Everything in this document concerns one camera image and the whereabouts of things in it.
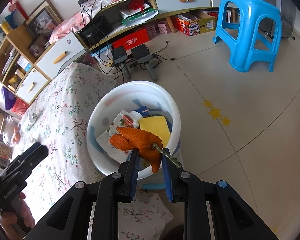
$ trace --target purple cloth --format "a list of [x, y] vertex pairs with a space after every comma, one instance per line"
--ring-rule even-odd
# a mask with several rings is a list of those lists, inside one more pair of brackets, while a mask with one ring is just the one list
[[2, 87], [1, 94], [2, 94], [2, 98], [4, 100], [4, 107], [8, 111], [13, 107], [13, 105], [16, 102], [17, 98], [15, 97], [15, 95], [13, 93], [11, 93], [5, 87]]

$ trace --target blue gripper pad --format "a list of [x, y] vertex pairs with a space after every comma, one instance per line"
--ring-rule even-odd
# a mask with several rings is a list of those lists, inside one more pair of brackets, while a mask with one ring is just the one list
[[167, 162], [170, 162], [170, 160], [168, 160], [166, 156], [162, 155], [162, 171], [163, 171], [164, 183], [166, 186], [166, 193], [169, 201], [172, 202], [172, 197], [173, 197], [172, 183], [171, 183], [171, 177], [170, 177]]
[[140, 166], [140, 157], [138, 154], [137, 158], [135, 159], [135, 164], [133, 166], [133, 172], [132, 172], [132, 178], [131, 178], [131, 193], [130, 193], [131, 199], [133, 199], [136, 194], [139, 166]]

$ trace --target pink basket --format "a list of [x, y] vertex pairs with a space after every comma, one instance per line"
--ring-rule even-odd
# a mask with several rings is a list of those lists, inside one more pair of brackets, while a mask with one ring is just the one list
[[169, 32], [171, 32], [171, 29], [170, 29], [167, 21], [159, 22], [158, 27], [159, 27], [160, 33], [168, 34]]
[[157, 35], [157, 31], [155, 30], [154, 24], [147, 26], [146, 30], [147, 30], [149, 38]]

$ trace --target book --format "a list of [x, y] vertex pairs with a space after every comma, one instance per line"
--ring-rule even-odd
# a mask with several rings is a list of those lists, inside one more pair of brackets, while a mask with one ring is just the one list
[[25, 71], [28, 71], [31, 68], [31, 64], [29, 63], [29, 61], [27, 61], [25, 59], [25, 57], [20, 56], [20, 58], [17, 61], [17, 64], [22, 67]]

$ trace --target drawer handle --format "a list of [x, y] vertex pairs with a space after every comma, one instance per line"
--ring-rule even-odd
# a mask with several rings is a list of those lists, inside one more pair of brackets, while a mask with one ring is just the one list
[[29, 93], [34, 88], [34, 83], [32, 82], [27, 89], [27, 93]]
[[193, 2], [194, 0], [179, 0], [180, 2]]
[[66, 56], [66, 52], [62, 52], [61, 55], [54, 60], [53, 62], [54, 65], [57, 64], [59, 61], [61, 61], [65, 56]]

